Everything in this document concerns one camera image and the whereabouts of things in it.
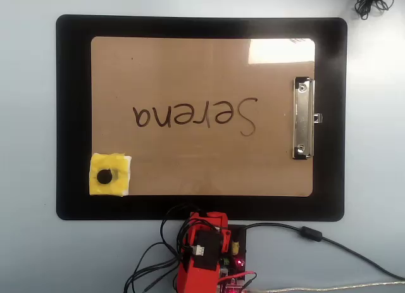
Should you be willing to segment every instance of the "black wire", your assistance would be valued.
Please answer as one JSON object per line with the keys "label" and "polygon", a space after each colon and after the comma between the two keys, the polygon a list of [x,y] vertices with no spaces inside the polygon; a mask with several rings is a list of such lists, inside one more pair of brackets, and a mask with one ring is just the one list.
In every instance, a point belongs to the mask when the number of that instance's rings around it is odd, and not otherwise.
{"label": "black wire", "polygon": [[171,282],[171,285],[173,286],[173,289],[174,289],[174,291],[176,291],[176,293],[178,293],[177,283],[176,283],[177,275],[178,275],[178,273],[176,273],[176,275],[173,277],[173,281]]}
{"label": "black wire", "polygon": [[362,20],[367,20],[372,6],[383,12],[389,10],[393,3],[394,0],[391,0],[390,5],[388,5],[388,3],[386,3],[384,0],[357,0],[356,4],[354,5],[354,9]]}
{"label": "black wire", "polygon": [[285,225],[284,223],[277,223],[277,222],[259,222],[259,223],[252,223],[251,225],[247,225],[240,230],[247,230],[248,228],[256,228],[256,227],[279,227],[279,228],[289,228],[290,230],[294,230],[299,232],[299,228],[293,227],[292,225]]}
{"label": "black wire", "polygon": [[380,270],[382,273],[384,273],[384,274],[386,274],[386,275],[388,275],[388,276],[391,276],[392,278],[396,278],[396,279],[402,280],[402,281],[405,280],[405,277],[401,277],[401,276],[399,276],[399,275],[396,275],[396,274],[393,274],[393,273],[387,271],[387,270],[384,269],[382,266],[376,264],[374,261],[372,261],[372,260],[368,259],[367,257],[365,257],[365,256],[363,256],[363,255],[357,253],[356,251],[353,251],[352,249],[349,249],[349,248],[346,247],[346,246],[343,246],[342,244],[339,244],[339,243],[336,242],[336,241],[333,241],[332,239],[323,237],[322,240],[324,240],[324,241],[326,241],[326,242],[329,242],[330,244],[333,244],[334,246],[337,246],[337,247],[341,248],[342,250],[345,250],[346,252],[349,252],[349,253],[352,254],[352,255],[355,255],[356,257],[358,257],[358,258],[362,259],[363,261],[369,263],[370,265],[372,265],[372,266],[374,266],[375,268],[377,268],[378,270]]}
{"label": "black wire", "polygon": [[[280,227],[280,228],[288,228],[288,229],[290,229],[290,230],[294,230],[294,231],[296,231],[296,232],[299,232],[300,234],[302,233],[300,228],[293,227],[292,225],[286,225],[286,224],[284,224],[284,223],[276,223],[276,222],[253,223],[253,224],[251,224],[251,225],[247,225],[247,226],[241,228],[240,231],[241,231],[241,230],[247,230],[247,229],[249,229],[249,228],[255,228],[255,227]],[[390,276],[390,277],[392,277],[392,278],[395,278],[395,279],[398,279],[398,280],[402,280],[402,281],[405,280],[404,277],[401,277],[401,276],[399,276],[399,275],[396,275],[396,274],[393,274],[393,273],[387,271],[386,269],[382,268],[380,265],[376,264],[374,261],[370,260],[369,258],[367,258],[367,257],[365,257],[365,256],[363,256],[363,255],[361,255],[361,254],[359,254],[359,253],[357,253],[356,251],[353,251],[352,249],[349,249],[349,248],[346,247],[346,246],[343,246],[342,244],[339,244],[338,242],[336,242],[336,241],[334,241],[334,240],[332,240],[332,239],[329,239],[329,238],[326,238],[326,237],[322,237],[321,239],[322,239],[323,241],[326,241],[326,242],[328,242],[328,243],[330,243],[330,244],[333,244],[334,246],[339,247],[339,248],[341,248],[342,250],[344,250],[344,251],[346,251],[346,252],[348,252],[348,253],[354,255],[355,257],[357,257],[357,258],[359,258],[359,259],[361,259],[361,260],[363,260],[363,261],[365,261],[365,262],[368,263],[369,265],[374,266],[374,267],[375,267],[376,269],[378,269],[380,272],[382,272],[382,273],[384,273],[384,274],[386,274],[386,275],[388,275],[388,276]]]}
{"label": "black wire", "polygon": [[[148,275],[152,272],[155,271],[159,271],[162,269],[166,269],[166,268],[170,268],[173,265],[175,265],[173,268],[171,268],[169,271],[167,271],[166,273],[162,274],[161,276],[159,276],[156,280],[154,280],[152,283],[150,283],[144,290],[143,293],[146,293],[147,291],[149,291],[151,288],[153,288],[158,282],[160,282],[163,278],[165,278],[167,275],[169,275],[172,271],[176,270],[178,268],[178,266],[180,265],[180,261],[182,260],[182,256],[183,256],[183,252],[182,250],[187,247],[184,246],[183,244],[183,240],[185,235],[187,234],[188,230],[190,229],[190,227],[192,227],[193,225],[197,225],[197,224],[203,224],[203,225],[207,225],[212,229],[215,229],[214,225],[210,224],[208,221],[206,220],[198,220],[197,218],[188,218],[184,221],[182,227],[179,230],[179,233],[177,235],[178,239],[177,239],[177,249],[179,251],[177,251],[173,246],[171,246],[169,243],[167,243],[166,239],[164,238],[163,235],[163,228],[165,223],[168,221],[168,218],[170,216],[170,214],[177,212],[177,211],[181,211],[183,209],[192,209],[195,212],[199,212],[199,213],[203,213],[205,214],[205,212],[201,211],[199,208],[195,207],[194,205],[190,205],[190,204],[179,204],[177,206],[172,207],[171,209],[169,209],[165,215],[165,219],[162,220],[161,225],[160,225],[160,237],[161,237],[161,242],[156,242],[152,245],[150,245],[145,252],[142,254],[142,256],[140,257],[140,260],[137,264],[137,267],[135,268],[134,272],[131,274],[131,276],[129,276],[129,278],[127,279],[127,281],[125,282],[124,285],[124,293],[128,292],[129,287],[131,286],[132,292],[135,293],[135,288],[134,288],[134,282],[137,279],[140,279],[141,277]],[[143,269],[139,269],[139,266],[142,262],[142,260],[144,259],[146,253],[152,249],[154,246],[163,244],[165,245],[165,247],[173,254],[173,258],[169,259],[167,261],[161,262],[161,263],[157,263],[155,265],[151,265],[151,266],[147,266]],[[173,279],[173,288],[177,291],[177,287],[174,284],[175,278]]]}

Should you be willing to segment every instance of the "gray surface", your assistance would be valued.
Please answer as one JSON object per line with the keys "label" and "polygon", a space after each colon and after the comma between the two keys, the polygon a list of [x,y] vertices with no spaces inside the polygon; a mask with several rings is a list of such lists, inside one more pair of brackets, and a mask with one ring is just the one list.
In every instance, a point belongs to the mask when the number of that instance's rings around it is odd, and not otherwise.
{"label": "gray surface", "polygon": [[[353,0],[0,0],[0,291],[121,292],[141,252],[158,239],[155,221],[56,216],[54,24],[64,13],[345,18],[346,215],[309,225],[405,275],[405,0],[367,22],[354,19],[352,6]],[[389,279],[281,229],[251,230],[248,248],[259,288]],[[163,256],[166,251],[155,252],[148,260]],[[170,292],[168,282],[155,292]]]}

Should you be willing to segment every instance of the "clipboard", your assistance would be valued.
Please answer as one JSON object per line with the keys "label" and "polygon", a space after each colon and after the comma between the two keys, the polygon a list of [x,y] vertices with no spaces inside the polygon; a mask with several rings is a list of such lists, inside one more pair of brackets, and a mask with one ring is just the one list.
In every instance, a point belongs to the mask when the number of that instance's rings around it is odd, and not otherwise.
{"label": "clipboard", "polygon": [[[58,215],[338,220],[346,39],[336,18],[62,16]],[[93,153],[132,157],[128,196],[89,196]]]}

